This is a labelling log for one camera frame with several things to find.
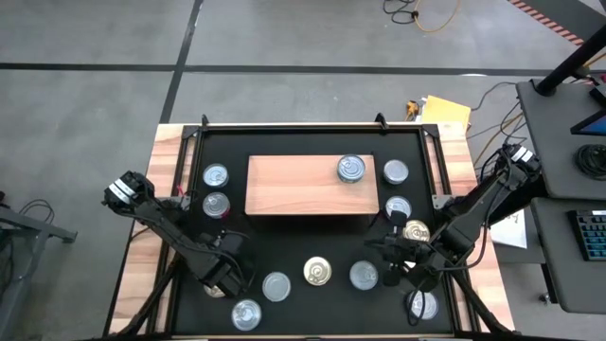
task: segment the metal leg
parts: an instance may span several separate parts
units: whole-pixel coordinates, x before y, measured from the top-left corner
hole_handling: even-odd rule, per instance
[[[3,294],[2,304],[0,304],[0,340],[7,340],[10,337],[12,327],[25,303],[31,278],[45,251],[49,235],[48,232],[43,231],[30,234],[29,237],[35,239],[31,248],[31,257],[23,262],[15,262],[14,278]]]
[[[554,288],[553,282],[551,281],[551,275],[549,274],[549,268],[547,268],[547,264],[541,264],[541,270],[543,270],[543,277],[545,278],[545,285],[547,286],[547,294],[544,295],[544,298],[548,299],[551,303],[558,304],[556,289]]]
[[[63,242],[74,242],[78,235],[78,232],[71,232],[52,224],[43,223],[4,207],[0,207],[0,223],[7,223],[24,229],[34,229],[42,233],[45,232],[49,237],[61,238]]]

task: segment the wooden board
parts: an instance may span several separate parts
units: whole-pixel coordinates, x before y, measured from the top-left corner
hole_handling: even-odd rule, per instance
[[[364,177],[337,176],[343,155],[253,155],[248,161],[246,214],[376,214],[379,195],[372,155],[359,155]]]
[[[277,123],[276,125],[293,125],[293,123]],[[368,125],[367,123],[301,123],[304,126],[314,124],[334,124],[334,125]],[[390,125],[415,124],[408,122],[389,122]],[[222,126],[238,126],[236,123],[221,124]],[[246,126],[260,126],[263,123],[246,124]],[[150,166],[147,176],[154,183],[156,193],[160,196],[169,196],[170,186],[174,175],[177,153],[181,142],[181,132],[183,124],[161,124],[158,126],[153,150],[151,152]],[[442,151],[446,161],[446,170],[448,172],[450,187],[453,195],[466,195],[476,185],[475,173],[473,171],[472,157],[467,146],[465,131],[459,122],[443,122],[438,124]],[[442,184],[439,181],[439,172],[436,159],[436,153],[433,144],[428,144],[430,154],[432,173],[436,181],[437,193],[441,193]],[[184,181],[187,183],[189,165],[191,162],[191,151],[187,154],[187,165],[185,166]],[[118,332],[126,326],[131,317],[143,305],[145,299],[150,293],[155,278],[155,270],[160,253],[160,239],[152,232],[148,231],[136,240],[132,241],[126,258],[124,271],[121,274],[119,291],[116,305],[113,311],[113,317],[109,332]],[[468,262],[472,262],[477,257],[481,246],[481,241],[476,244],[475,252],[470,256]],[[486,303],[496,318],[506,327],[513,330],[513,320],[509,311],[508,300],[501,280],[499,264],[494,253],[492,240],[489,239],[486,245],[484,259],[480,264],[470,270],[472,278],[472,287],[479,294],[480,298]],[[462,320],[463,330],[470,329],[469,319],[467,318],[467,308],[465,297],[460,290],[456,290],[456,302],[459,308],[459,314]],[[164,312],[167,307],[166,295],[160,304],[161,314],[158,316],[159,332],[164,330]]]

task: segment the wooden block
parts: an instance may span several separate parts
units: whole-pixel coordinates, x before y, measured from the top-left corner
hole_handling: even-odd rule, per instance
[[[255,155],[248,159],[246,214],[375,214],[379,195],[372,155],[359,155],[365,175],[342,182],[337,164],[343,155]]]

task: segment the silver can lid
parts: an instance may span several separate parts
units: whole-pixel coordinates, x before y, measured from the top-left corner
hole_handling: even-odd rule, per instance
[[[358,155],[345,155],[339,160],[337,174],[341,181],[354,183],[360,181],[364,176],[364,160]]]
[[[243,299],[231,311],[231,320],[239,330],[252,331],[261,321],[261,307],[252,299]]]
[[[383,167],[383,177],[392,185],[399,185],[408,177],[408,167],[400,160],[387,161]]]
[[[410,304],[410,299],[412,298],[412,294],[410,293],[407,298],[407,303]],[[423,309],[423,296],[425,296],[425,309]],[[421,318],[424,320],[432,319],[437,315],[437,300],[434,294],[432,293],[422,293],[417,291],[415,298],[413,298],[413,305],[410,309],[410,313],[412,313],[416,318]]]
[[[349,280],[356,289],[370,290],[377,285],[379,272],[370,261],[360,260],[349,269]]]
[[[400,196],[392,196],[387,200],[385,204],[385,210],[387,211],[387,215],[391,217],[391,212],[394,210],[404,212],[406,217],[410,217],[410,214],[413,211],[413,208],[410,206],[408,200],[404,199],[404,197]]]
[[[227,183],[229,175],[227,174],[227,168],[222,164],[212,164],[206,167],[203,175],[205,184],[212,188],[222,187]]]
[[[213,192],[206,195],[202,208],[210,218],[219,219],[229,210],[229,199],[223,193]]]
[[[267,299],[279,302],[291,293],[291,280],[280,272],[273,272],[263,280],[262,289]]]
[[[221,289],[219,289],[219,287],[217,287],[216,285],[212,288],[205,286],[205,291],[209,296],[211,296],[213,298],[225,297],[225,294],[223,293],[223,291],[221,291]]]

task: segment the black floor line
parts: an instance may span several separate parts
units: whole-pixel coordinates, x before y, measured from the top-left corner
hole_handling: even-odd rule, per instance
[[[375,66],[297,66],[297,65],[186,65],[189,73],[288,73],[288,74],[362,74],[362,75],[427,75],[427,76],[519,76],[544,77],[552,69],[501,69],[457,67],[375,67]],[[606,70],[592,70],[606,73]]]
[[[189,54],[189,48],[191,47],[191,40],[196,30],[196,22],[198,20],[198,14],[204,0],[196,0],[191,9],[189,15],[189,21],[187,22],[186,35],[183,37],[183,43],[181,44],[181,50],[179,51],[179,58],[177,58],[177,64],[174,67],[174,73],[170,80],[169,91],[167,92],[167,98],[164,101],[162,107],[162,115],[160,116],[160,123],[169,123],[170,116],[172,115],[172,107],[174,107],[174,101],[177,98],[177,91],[179,90],[179,84],[183,77],[185,70],[187,55]]]
[[[172,64],[0,63],[0,70],[170,72],[174,69]]]

